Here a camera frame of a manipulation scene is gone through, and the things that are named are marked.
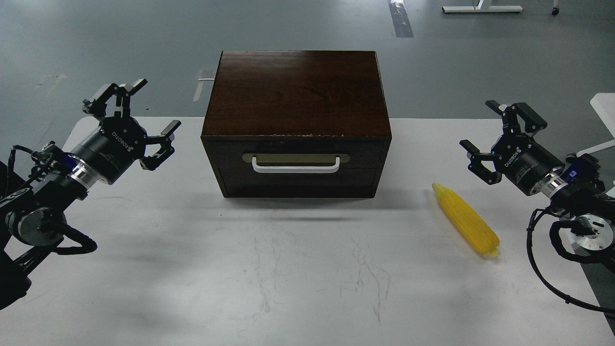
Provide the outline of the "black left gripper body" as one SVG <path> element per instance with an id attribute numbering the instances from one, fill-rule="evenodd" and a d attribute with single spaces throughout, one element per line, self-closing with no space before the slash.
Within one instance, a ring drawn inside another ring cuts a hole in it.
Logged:
<path id="1" fill-rule="evenodd" d="M 106 117 L 86 139 L 70 150 L 112 185 L 145 153 L 147 132 L 134 118 Z"/>

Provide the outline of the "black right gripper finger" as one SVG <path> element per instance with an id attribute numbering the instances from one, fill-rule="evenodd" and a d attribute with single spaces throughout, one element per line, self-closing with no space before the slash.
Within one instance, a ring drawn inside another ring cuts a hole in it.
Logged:
<path id="1" fill-rule="evenodd" d="M 496 171 L 490 171 L 490 169 L 483 164 L 483 162 L 494 162 L 494 166 L 497 167 L 501 160 L 500 155 L 480 152 L 479 149 L 467 139 L 461 140 L 459 145 L 467 151 L 467 157 L 470 160 L 470 164 L 467 167 L 469 171 L 474 173 L 488 185 L 501 182 L 502 173 L 498 171 L 498 169 L 496 169 Z"/>
<path id="2" fill-rule="evenodd" d="M 485 105 L 501 116 L 503 134 L 500 139 L 530 139 L 548 125 L 545 119 L 524 102 L 505 105 L 487 100 Z"/>

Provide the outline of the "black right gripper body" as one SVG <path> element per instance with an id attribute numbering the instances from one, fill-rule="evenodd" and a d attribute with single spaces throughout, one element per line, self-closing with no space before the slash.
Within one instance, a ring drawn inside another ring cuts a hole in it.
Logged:
<path id="1" fill-rule="evenodd" d="M 496 171 L 527 196 L 538 193 L 538 183 L 550 173 L 562 172 L 565 166 L 528 135 L 502 135 L 492 146 L 492 153 L 501 156 L 494 163 Z"/>

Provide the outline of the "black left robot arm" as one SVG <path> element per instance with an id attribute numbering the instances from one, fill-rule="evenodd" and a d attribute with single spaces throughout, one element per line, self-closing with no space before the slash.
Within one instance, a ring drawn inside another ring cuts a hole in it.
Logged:
<path id="1" fill-rule="evenodd" d="M 158 168 L 173 153 L 174 120 L 158 136 L 131 116 L 131 97 L 147 81 L 132 85 L 111 83 L 83 101 L 83 112 L 98 127 L 74 149 L 66 152 L 50 141 L 40 151 L 11 147 L 1 164 L 1 290 L 4 309 L 26 296 L 29 274 L 49 254 L 94 252 L 94 240 L 69 226 L 64 211 L 83 200 L 94 183 L 112 185 L 134 162 L 148 171 Z"/>

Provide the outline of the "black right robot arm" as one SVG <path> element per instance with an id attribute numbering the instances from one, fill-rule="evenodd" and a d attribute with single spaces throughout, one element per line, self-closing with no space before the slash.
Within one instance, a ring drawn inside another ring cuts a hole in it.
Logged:
<path id="1" fill-rule="evenodd" d="M 461 140 L 470 160 L 468 170 L 489 185 L 499 183 L 505 176 L 527 196 L 546 195 L 551 210 L 560 216 L 551 230 L 558 254 L 570 261 L 601 263 L 613 270 L 614 199 L 606 195 L 599 178 L 598 160 L 584 154 L 569 159 L 566 166 L 534 139 L 547 122 L 527 103 L 503 105 L 488 100 L 485 104 L 501 117 L 503 133 L 486 153 L 469 140 Z M 562 248 L 558 240 L 562 228 L 580 239 L 593 241 L 593 245 L 585 245 L 588 256 Z"/>

